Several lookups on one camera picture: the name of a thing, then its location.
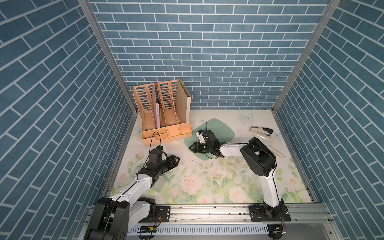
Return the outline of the mint green cutting board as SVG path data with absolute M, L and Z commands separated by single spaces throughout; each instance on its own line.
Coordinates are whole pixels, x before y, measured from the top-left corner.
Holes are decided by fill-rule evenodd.
M 199 142 L 199 138 L 197 137 L 196 133 L 199 130 L 205 130 L 205 129 L 206 129 L 206 123 L 203 123 L 200 126 L 193 129 L 191 137 L 184 139 L 184 143 L 187 146 L 188 150 L 193 143 Z M 224 122 L 218 119 L 208 120 L 207 130 L 211 130 L 220 142 L 231 142 L 235 138 L 235 132 L 227 124 L 225 124 Z

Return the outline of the white speckled cleaver knife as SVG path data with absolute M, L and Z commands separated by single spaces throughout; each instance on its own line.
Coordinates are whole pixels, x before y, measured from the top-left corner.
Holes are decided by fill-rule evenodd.
M 255 134 L 252 134 L 249 130 L 249 133 L 251 135 L 253 135 L 254 137 L 258 138 L 264 145 L 266 145 L 276 156 L 280 157 L 280 158 L 285 158 L 286 156 L 280 152 L 280 144 L 282 144 L 284 141 L 283 141 L 283 137 L 280 133 L 276 133 L 274 132 L 271 137 L 267 138 L 267 139 L 264 139 L 264 138 L 260 138 L 259 136 L 256 136 Z

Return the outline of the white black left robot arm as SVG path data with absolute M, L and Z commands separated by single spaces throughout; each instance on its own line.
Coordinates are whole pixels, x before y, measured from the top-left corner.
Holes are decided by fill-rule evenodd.
M 142 195 L 160 176 L 179 165 L 180 158 L 167 155 L 161 146 L 151 150 L 134 180 L 110 198 L 100 198 L 88 224 L 85 240 L 124 240 L 143 219 L 154 221 L 156 201 Z

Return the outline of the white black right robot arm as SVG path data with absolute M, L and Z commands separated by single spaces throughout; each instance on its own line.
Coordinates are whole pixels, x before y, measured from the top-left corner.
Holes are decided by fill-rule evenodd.
M 199 130 L 197 137 L 199 140 L 189 147 L 190 151 L 196 154 L 211 154 L 218 158 L 243 157 L 251 171 L 260 177 L 265 206 L 275 209 L 282 205 L 275 178 L 277 158 L 258 138 L 231 144 L 220 142 L 209 130 Z

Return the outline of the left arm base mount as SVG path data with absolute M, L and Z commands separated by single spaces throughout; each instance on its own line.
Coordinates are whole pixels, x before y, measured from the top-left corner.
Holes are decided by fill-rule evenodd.
M 171 207 L 156 204 L 155 199 L 141 197 L 138 201 L 150 204 L 149 214 L 140 220 L 140 223 L 168 223 L 170 221 Z

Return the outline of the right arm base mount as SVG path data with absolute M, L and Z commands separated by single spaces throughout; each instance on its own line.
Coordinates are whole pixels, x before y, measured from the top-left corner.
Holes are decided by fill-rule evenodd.
M 249 206 L 252 222 L 290 222 L 291 216 L 284 200 L 281 199 L 276 207 L 271 207 L 263 202 L 262 205 Z

